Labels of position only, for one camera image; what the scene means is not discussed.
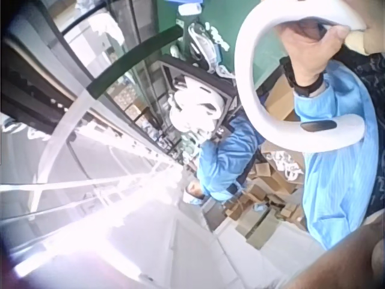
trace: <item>finger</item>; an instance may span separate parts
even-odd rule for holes
[[[320,53],[329,56],[334,56],[344,43],[348,36],[350,29],[345,26],[333,26],[325,34],[325,36],[318,43],[320,45]]]

